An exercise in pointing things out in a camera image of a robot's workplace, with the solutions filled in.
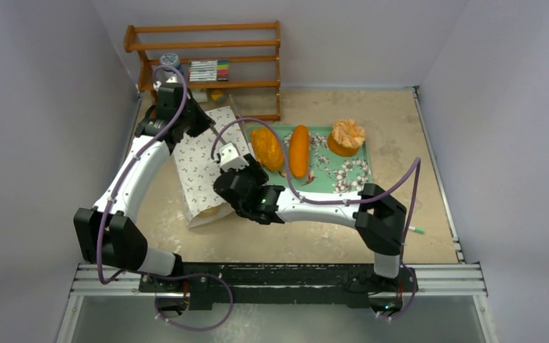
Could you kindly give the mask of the pale yellow fake bun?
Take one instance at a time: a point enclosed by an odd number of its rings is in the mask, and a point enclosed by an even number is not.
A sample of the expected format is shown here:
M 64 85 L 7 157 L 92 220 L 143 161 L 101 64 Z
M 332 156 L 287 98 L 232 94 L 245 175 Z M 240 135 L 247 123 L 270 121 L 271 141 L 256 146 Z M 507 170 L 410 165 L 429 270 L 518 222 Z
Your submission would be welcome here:
M 213 217 L 214 215 L 219 213 L 219 208 L 220 208 L 220 206 L 207 208 L 207 209 L 201 211 L 200 213 L 198 213 L 197 216 L 201 217 L 201 218 Z

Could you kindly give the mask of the white patterned paper bag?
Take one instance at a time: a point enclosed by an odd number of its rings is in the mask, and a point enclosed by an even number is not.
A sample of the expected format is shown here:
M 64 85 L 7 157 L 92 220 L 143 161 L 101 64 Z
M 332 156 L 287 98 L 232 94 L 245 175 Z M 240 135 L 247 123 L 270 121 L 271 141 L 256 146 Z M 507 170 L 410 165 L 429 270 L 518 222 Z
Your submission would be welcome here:
M 225 124 L 236 119 L 230 106 L 208 110 L 206 113 L 215 121 L 214 127 L 217 132 L 221 131 Z M 217 132 L 208 129 L 196 138 L 184 135 L 182 142 L 174 149 L 174 163 L 182 185 L 184 213 L 189 229 L 217 221 L 234 211 L 213 191 L 213 183 L 220 174 L 217 163 L 210 157 Z M 250 152 L 240 124 L 228 128 L 222 138 L 225 142 L 235 143 L 240 153 Z M 220 208 L 219 213 L 213 217 L 197 216 L 201 211 L 215 206 Z

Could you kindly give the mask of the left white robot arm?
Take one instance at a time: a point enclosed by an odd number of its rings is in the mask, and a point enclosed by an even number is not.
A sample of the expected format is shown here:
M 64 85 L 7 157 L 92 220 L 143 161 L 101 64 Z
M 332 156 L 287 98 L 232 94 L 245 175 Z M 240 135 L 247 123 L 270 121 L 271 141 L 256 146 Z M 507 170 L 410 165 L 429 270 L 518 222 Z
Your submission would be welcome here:
M 145 117 L 132 147 L 107 190 L 74 215 L 85 261 L 130 272 L 154 274 L 166 292 L 184 285 L 180 255 L 151 247 L 134 223 L 153 178 L 184 136 L 197 137 L 214 125 L 179 81 L 157 82 L 156 117 Z

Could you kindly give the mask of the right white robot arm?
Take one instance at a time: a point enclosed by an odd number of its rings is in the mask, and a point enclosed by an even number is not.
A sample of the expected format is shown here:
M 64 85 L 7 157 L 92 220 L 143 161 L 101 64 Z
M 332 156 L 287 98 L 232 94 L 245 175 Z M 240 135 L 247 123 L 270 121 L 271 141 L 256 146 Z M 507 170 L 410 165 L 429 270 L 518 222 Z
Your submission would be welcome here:
M 317 203 L 310 204 L 307 192 L 295 195 L 290 187 L 269 184 L 267 174 L 251 154 L 241 156 L 226 149 L 216 160 L 221 174 L 213 189 L 239 217 L 263 225 L 322 222 L 355 229 L 374 254 L 375 286 L 389 291 L 400 283 L 407 209 L 396 198 L 384 197 L 381 187 L 367 183 L 358 192 L 316 193 Z

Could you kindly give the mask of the orange fake bread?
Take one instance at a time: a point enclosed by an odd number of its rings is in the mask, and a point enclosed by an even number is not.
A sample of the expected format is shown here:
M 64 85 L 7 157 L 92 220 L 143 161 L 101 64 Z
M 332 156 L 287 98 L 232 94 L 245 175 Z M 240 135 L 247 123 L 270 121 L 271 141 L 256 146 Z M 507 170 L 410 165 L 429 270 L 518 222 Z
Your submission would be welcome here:
M 358 153 L 365 140 L 366 131 L 362 126 L 354 119 L 342 119 L 332 125 L 327 147 L 338 156 L 351 157 Z

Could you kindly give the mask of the long orange fake baguette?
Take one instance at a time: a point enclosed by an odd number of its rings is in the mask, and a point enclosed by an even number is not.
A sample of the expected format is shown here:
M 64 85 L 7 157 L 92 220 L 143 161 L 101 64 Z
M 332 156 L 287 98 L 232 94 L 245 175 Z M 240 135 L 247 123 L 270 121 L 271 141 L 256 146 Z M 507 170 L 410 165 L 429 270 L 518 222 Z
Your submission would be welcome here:
M 290 171 L 294 178 L 301 179 L 308 172 L 310 160 L 310 136 L 308 128 L 297 126 L 289 142 Z

